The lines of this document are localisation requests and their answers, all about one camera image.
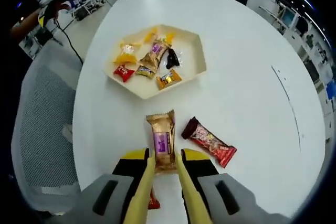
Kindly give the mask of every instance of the snack package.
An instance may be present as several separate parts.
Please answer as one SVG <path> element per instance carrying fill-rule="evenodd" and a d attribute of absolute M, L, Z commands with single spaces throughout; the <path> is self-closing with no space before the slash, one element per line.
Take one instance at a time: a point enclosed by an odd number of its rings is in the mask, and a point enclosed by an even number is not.
<path fill-rule="evenodd" d="M 178 61 L 179 59 L 177 58 L 177 55 L 174 51 L 174 49 L 172 48 L 168 48 L 168 57 L 167 57 L 167 65 L 166 68 L 167 69 L 171 69 L 174 66 L 179 66 L 180 62 Z"/>
<path fill-rule="evenodd" d="M 157 34 L 158 34 L 158 29 L 156 27 L 154 27 L 145 37 L 145 39 L 143 40 L 144 43 L 152 43 L 153 40 L 156 39 Z"/>
<path fill-rule="evenodd" d="M 163 54 L 172 46 L 174 34 L 167 34 L 165 39 L 156 39 L 151 50 L 140 60 L 140 64 L 157 72 Z"/>
<path fill-rule="evenodd" d="M 157 77 L 156 82 L 158 83 L 159 89 L 167 88 L 175 83 L 182 81 L 181 77 L 175 72 L 174 69 L 170 70 L 169 73 L 162 77 Z"/>
<path fill-rule="evenodd" d="M 152 188 L 150 198 L 149 198 L 149 203 L 148 203 L 148 210 L 159 209 L 160 207 L 161 207 L 160 202 L 156 199 L 156 196 L 154 194 L 154 190 Z"/>
<path fill-rule="evenodd" d="M 133 63 L 135 64 L 137 61 L 135 53 L 139 50 L 140 44 L 137 43 L 121 43 L 121 53 L 114 60 L 115 64 L 126 64 Z"/>
<path fill-rule="evenodd" d="M 214 134 L 208 131 L 200 124 L 196 117 L 193 117 L 189 120 L 181 136 L 184 139 L 189 138 L 196 144 L 207 149 L 217 158 L 220 166 L 223 168 L 225 168 L 227 163 L 229 163 L 237 151 L 235 147 L 225 144 Z"/>
<path fill-rule="evenodd" d="M 125 65 L 120 65 L 113 72 L 113 74 L 120 76 L 122 81 L 126 82 L 134 72 L 135 72 L 134 70 L 126 68 Z"/>
<path fill-rule="evenodd" d="M 155 173 L 176 171 L 174 154 L 175 116 L 174 111 L 167 114 L 147 115 L 152 126 L 155 148 Z"/>
<path fill-rule="evenodd" d="M 144 66 L 139 66 L 138 69 L 136 70 L 135 74 L 139 74 L 142 76 L 146 76 L 149 79 L 153 79 L 155 72 L 153 72 L 153 70 L 144 67 Z"/>

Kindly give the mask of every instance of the black cable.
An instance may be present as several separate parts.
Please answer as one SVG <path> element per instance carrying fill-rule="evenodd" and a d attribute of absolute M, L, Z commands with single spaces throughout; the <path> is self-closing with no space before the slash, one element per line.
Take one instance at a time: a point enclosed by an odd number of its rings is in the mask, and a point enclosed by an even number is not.
<path fill-rule="evenodd" d="M 82 58 L 79 56 L 79 54 L 77 53 L 77 51 L 73 48 L 73 45 L 71 44 L 71 40 L 69 38 L 69 36 L 66 34 L 66 32 L 61 28 L 61 26 L 59 25 L 59 22 L 58 20 L 56 20 L 56 26 L 64 33 L 64 35 L 67 37 L 68 41 L 69 41 L 69 44 L 70 44 L 70 47 L 73 49 L 73 51 L 75 52 L 75 54 L 77 55 L 80 63 L 82 63 L 83 65 L 83 60 Z"/>

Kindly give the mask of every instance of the office chair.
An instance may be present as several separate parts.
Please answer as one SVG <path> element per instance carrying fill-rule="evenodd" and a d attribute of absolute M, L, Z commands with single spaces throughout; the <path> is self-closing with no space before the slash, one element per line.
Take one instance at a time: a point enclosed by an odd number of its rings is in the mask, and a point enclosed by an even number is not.
<path fill-rule="evenodd" d="M 68 211 L 80 192 L 72 113 L 81 67 L 72 51 L 48 41 L 22 83 L 12 161 L 23 198 L 38 211 Z"/>

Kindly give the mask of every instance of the desk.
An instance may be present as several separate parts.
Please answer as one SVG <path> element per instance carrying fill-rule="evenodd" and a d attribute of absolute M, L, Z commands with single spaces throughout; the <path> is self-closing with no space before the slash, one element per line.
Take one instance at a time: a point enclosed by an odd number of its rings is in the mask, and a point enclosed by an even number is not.
<path fill-rule="evenodd" d="M 157 24 L 199 34 L 208 71 L 142 100 L 109 80 L 103 66 L 111 45 Z M 73 152 L 81 189 L 111 173 L 126 152 L 147 147 L 152 135 L 145 116 L 171 109 L 176 151 L 201 150 L 180 136 L 196 116 L 238 149 L 225 169 L 212 158 L 217 170 L 251 190 L 267 212 L 291 217 L 310 193 L 324 158 L 318 95 L 291 45 L 246 6 L 235 0 L 116 1 L 92 40 L 77 87 Z M 148 223 L 186 223 L 178 178 L 158 176 L 154 189 L 162 208 L 149 211 Z"/>

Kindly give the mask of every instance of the gold candy wrapper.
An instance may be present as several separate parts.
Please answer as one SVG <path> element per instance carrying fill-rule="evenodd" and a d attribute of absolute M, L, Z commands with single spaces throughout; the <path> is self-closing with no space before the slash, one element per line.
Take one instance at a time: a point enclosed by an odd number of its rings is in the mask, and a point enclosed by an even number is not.
<path fill-rule="evenodd" d="M 153 79 L 155 72 L 153 72 L 151 69 L 144 67 L 144 66 L 139 66 L 138 69 L 136 70 L 135 74 L 139 74 L 141 76 L 146 76 L 149 79 Z"/>
<path fill-rule="evenodd" d="M 152 31 L 145 38 L 148 41 L 150 34 L 154 34 L 156 30 Z M 157 72 L 160 61 L 162 59 L 163 54 L 167 51 L 168 48 L 172 46 L 172 40 L 174 38 L 173 33 L 169 33 L 166 35 L 164 39 L 156 39 L 152 45 L 151 50 L 143 57 L 139 62 L 141 65 L 146 68 L 151 69 L 154 73 Z"/>
<path fill-rule="evenodd" d="M 169 73 L 162 77 L 157 77 L 156 82 L 158 83 L 159 89 L 167 88 L 175 83 L 182 81 L 181 77 L 175 72 L 174 69 L 170 70 Z"/>
<path fill-rule="evenodd" d="M 155 173 L 172 173 L 176 171 L 174 138 L 175 114 L 147 115 L 147 122 L 152 126 L 155 148 Z"/>

